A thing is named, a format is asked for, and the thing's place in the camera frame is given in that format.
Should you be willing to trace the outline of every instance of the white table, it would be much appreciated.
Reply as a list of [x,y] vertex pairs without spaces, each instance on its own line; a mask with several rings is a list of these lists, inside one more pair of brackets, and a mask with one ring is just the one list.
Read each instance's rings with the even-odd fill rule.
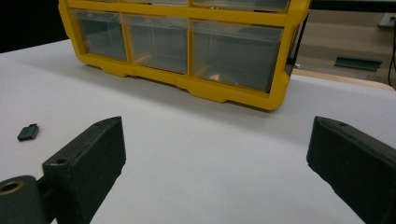
[[[127,163],[92,223],[362,223],[305,160],[315,116],[396,147],[396,92],[292,76],[270,113],[80,63],[69,40],[0,54],[0,180],[122,116]],[[37,123],[37,139],[19,142]]]

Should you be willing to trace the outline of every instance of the power outlet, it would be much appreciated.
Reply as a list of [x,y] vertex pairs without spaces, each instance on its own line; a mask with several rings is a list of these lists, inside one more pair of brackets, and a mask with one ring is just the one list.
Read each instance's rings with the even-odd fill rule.
[[393,27],[395,23],[391,18],[395,18],[396,20],[396,13],[385,13],[378,25],[383,27]]

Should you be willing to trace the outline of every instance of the beige wall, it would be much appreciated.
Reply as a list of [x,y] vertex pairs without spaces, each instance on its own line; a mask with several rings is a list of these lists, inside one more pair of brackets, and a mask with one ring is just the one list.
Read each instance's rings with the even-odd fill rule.
[[[311,10],[297,63],[388,83],[393,30],[378,26],[382,16],[383,13]],[[335,67],[339,55],[381,60],[382,64],[376,72]],[[394,71],[392,77],[396,84]]]

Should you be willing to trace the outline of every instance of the yellow plastic frame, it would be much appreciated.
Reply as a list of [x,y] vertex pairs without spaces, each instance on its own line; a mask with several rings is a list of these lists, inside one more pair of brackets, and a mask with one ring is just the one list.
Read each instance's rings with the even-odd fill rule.
[[[76,56],[83,63],[100,67],[105,72],[119,77],[145,77],[175,85],[187,90],[191,95],[202,97],[219,103],[233,101],[243,105],[251,105],[265,110],[273,110],[282,105],[290,77],[285,72],[286,62],[294,33],[299,24],[306,18],[311,0],[290,0],[286,12],[253,12],[211,9],[195,7],[189,0],[187,7],[165,7],[129,2],[109,3],[87,0],[59,0],[59,11],[68,37],[73,43]],[[283,27],[283,35],[276,61],[276,69],[270,92],[256,91],[244,87],[237,87],[216,81],[210,81],[192,75],[192,31],[188,31],[188,62],[187,74],[181,75],[155,68],[138,65],[132,61],[129,48],[127,27],[122,25],[126,62],[113,60],[104,56],[87,53],[82,39],[78,20],[70,15],[71,9],[87,9],[97,11],[113,11],[122,13],[136,13],[148,16],[173,16],[188,19],[212,21],[227,21],[237,23],[269,25]]]

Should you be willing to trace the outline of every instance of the wire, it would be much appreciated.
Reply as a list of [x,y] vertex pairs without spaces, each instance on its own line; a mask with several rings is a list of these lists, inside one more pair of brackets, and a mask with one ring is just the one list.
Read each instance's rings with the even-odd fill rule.
[[395,70],[396,73],[396,57],[395,57],[395,53],[396,53],[396,19],[392,18],[393,20],[393,52],[392,52],[392,59],[390,60],[390,65],[389,65],[389,70],[388,70],[388,84],[390,86],[392,86],[391,82],[390,82],[390,72],[392,71],[392,66]]

